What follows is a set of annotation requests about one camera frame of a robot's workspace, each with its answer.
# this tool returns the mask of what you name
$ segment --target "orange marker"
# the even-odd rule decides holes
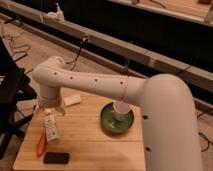
[[[47,143],[47,138],[46,138],[46,133],[44,132],[41,135],[41,138],[39,140],[39,143],[37,145],[37,149],[36,149],[36,154],[38,157],[42,156],[42,154],[44,154],[45,150],[46,150],[46,143]]]

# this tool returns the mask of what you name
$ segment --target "black cable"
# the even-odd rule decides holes
[[[177,75],[179,75],[179,74],[181,74],[181,73],[187,71],[187,70],[188,70],[189,68],[191,68],[194,64],[196,64],[196,62],[197,62],[198,59],[199,59],[199,56],[196,56],[195,59],[194,59],[194,61],[192,61],[192,65],[189,65],[189,66],[186,67],[185,69],[178,71],[178,72],[177,72],[176,74],[174,74],[174,75],[177,76]]]
[[[202,133],[202,132],[199,132],[199,136],[200,136],[201,138],[203,138],[204,140],[206,140],[206,142],[207,142],[207,146],[206,146],[204,149],[201,150],[201,152],[205,152],[205,151],[207,151],[207,150],[209,149],[210,145],[213,145],[213,142],[210,141],[210,140],[207,138],[207,136],[206,136],[204,133]]]
[[[73,63],[74,63],[74,64],[73,64],[73,67],[70,69],[71,71],[75,69],[76,64],[77,64],[77,61],[78,61],[79,56],[80,56],[80,54],[81,54],[81,51],[82,51],[82,49],[83,49],[83,46],[84,46],[88,41],[89,41],[89,39],[88,39],[87,37],[84,37],[84,38],[81,40],[81,42],[80,42],[80,47],[79,47],[79,50],[78,50],[78,53],[77,53],[75,59],[73,59],[73,60],[71,60],[71,61],[69,61],[69,62],[66,62],[66,64],[73,64]]]
[[[14,57],[16,54],[20,54],[20,53],[21,54],[24,53],[24,55],[21,56],[20,59],[27,56],[27,51],[29,51],[31,49],[30,45],[15,46],[15,40],[20,38],[23,34],[25,34],[25,32],[20,33],[18,36],[5,35],[3,24],[2,24],[2,22],[0,22],[0,23],[1,23],[1,31],[2,31],[1,38],[9,40],[9,47],[12,52],[11,56]]]
[[[29,71],[25,72],[24,74],[27,75],[27,74],[31,73],[33,71],[33,69],[30,69]]]
[[[185,71],[187,71],[189,68],[191,68],[192,67],[192,65],[190,65],[190,66],[188,66],[188,67],[186,67],[185,69],[183,69],[183,70],[180,70],[180,71],[178,71],[176,74],[174,74],[174,75],[179,75],[179,74],[181,74],[182,72],[185,72]]]
[[[200,118],[201,116],[203,116],[204,114],[206,114],[206,112],[209,112],[209,111],[211,111],[211,110],[213,110],[213,108],[209,108],[209,109],[204,110],[204,111],[201,112],[199,115],[197,115],[197,118]]]
[[[162,3],[158,2],[158,1],[155,1],[155,0],[149,0],[149,1],[156,3],[156,4],[160,5],[162,8],[166,9],[166,6],[163,5]]]

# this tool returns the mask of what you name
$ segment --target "screw hole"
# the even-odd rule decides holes
[[[149,119],[147,115],[143,115],[143,119]]]
[[[152,152],[151,148],[149,148],[149,147],[146,147],[145,149],[146,149],[146,151],[148,151],[148,152]]]

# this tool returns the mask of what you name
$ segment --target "floor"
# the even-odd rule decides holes
[[[72,60],[75,58],[76,54],[60,47],[52,42],[49,42],[34,33],[28,32],[22,28],[22,26],[16,26],[13,24],[2,24],[4,28],[4,35],[12,35],[18,36],[20,34],[21,37],[15,39],[15,43],[17,46],[21,46],[24,44],[28,44],[31,46],[31,49],[28,51],[28,56],[18,61],[17,64],[21,67],[24,67],[26,71],[30,71],[39,63],[45,61],[47,58],[56,55],[61,56],[65,60]],[[8,47],[9,41],[4,39],[4,43]],[[20,54],[14,56],[14,59],[17,59]],[[102,65],[99,65],[91,60],[88,60],[81,56],[77,62],[77,66],[75,71],[83,71],[83,72],[95,72],[95,73],[107,73],[107,74],[116,74],[115,71],[112,71]],[[38,90],[38,85],[31,80],[31,86]],[[19,109],[25,114],[29,114],[32,112],[32,106],[35,104],[35,101],[30,101],[28,103],[20,103]],[[208,115],[202,116],[198,120],[199,129],[202,133],[204,133],[210,140],[213,141],[213,118]],[[206,147],[206,141],[204,139],[201,140],[202,149]],[[14,160],[16,158],[16,154],[18,152],[19,146],[21,145],[21,141],[17,137],[13,137],[13,140],[9,144],[9,148],[2,160],[0,160],[0,171],[12,171],[12,166]],[[210,145],[209,149],[206,152],[202,153],[204,171],[212,171],[213,170],[213,147]]]

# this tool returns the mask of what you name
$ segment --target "wire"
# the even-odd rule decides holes
[[[27,74],[31,73],[33,71],[33,69],[30,69],[29,71],[25,72],[24,74],[27,75]]]
[[[204,133],[202,133],[202,132],[199,132],[199,136],[200,136],[201,138],[203,138],[204,140],[206,140],[206,142],[207,142],[207,146],[206,146],[204,149],[201,150],[201,152],[205,152],[205,151],[207,151],[207,150],[209,149],[210,145],[213,145],[213,142],[210,141],[210,140],[207,138],[207,136],[206,136]]]
[[[213,108],[209,108],[209,109],[204,110],[204,111],[201,112],[199,115],[197,115],[197,118],[200,118],[201,116],[203,116],[204,114],[206,114],[206,112],[209,112],[209,111],[211,111],[211,110],[213,110]]]
[[[22,111],[20,111],[19,109],[17,109],[17,112],[20,113],[23,118],[26,118],[26,116],[22,113]]]
[[[177,76],[177,75],[181,74],[182,72],[187,71],[187,70],[188,70],[189,68],[191,68],[191,67],[192,67],[192,65],[189,65],[189,66],[186,67],[185,69],[178,71],[175,75]]]
[[[23,54],[21,57],[16,59],[15,62],[27,56],[27,52],[31,49],[30,45],[15,46],[15,40],[19,39],[23,34],[25,34],[25,32],[20,33],[18,36],[5,35],[3,24],[2,22],[0,23],[1,23],[1,33],[2,33],[1,38],[9,40],[9,47],[12,52],[11,56],[14,57],[17,54]]]
[[[77,53],[75,59],[73,59],[72,61],[66,62],[66,64],[73,64],[73,67],[70,69],[71,71],[75,69],[76,64],[77,64],[77,61],[78,61],[79,56],[80,56],[80,54],[81,54],[81,51],[82,51],[82,49],[83,49],[83,46],[84,46],[85,44],[87,44],[88,41],[89,41],[89,38],[88,38],[88,37],[84,37],[84,38],[81,40],[81,42],[80,42],[80,48],[79,48],[79,50],[78,50],[78,53]]]
[[[155,1],[155,0],[149,0],[150,2],[153,2],[153,3],[156,3],[158,5],[160,5],[162,8],[166,9],[166,6],[163,5],[162,3],[158,2],[158,1]]]

